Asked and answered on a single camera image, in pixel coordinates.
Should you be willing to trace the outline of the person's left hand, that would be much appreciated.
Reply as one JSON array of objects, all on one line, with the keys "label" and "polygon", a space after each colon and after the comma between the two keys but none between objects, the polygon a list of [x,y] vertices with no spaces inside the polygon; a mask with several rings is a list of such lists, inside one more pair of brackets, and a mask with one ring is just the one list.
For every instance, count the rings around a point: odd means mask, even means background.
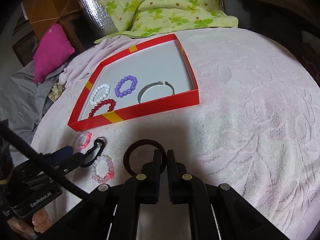
[{"label": "person's left hand", "polygon": [[34,213],[31,221],[32,226],[19,218],[12,217],[7,223],[15,233],[21,235],[25,239],[31,239],[31,236],[36,232],[44,233],[52,225],[49,214],[45,208]]}]

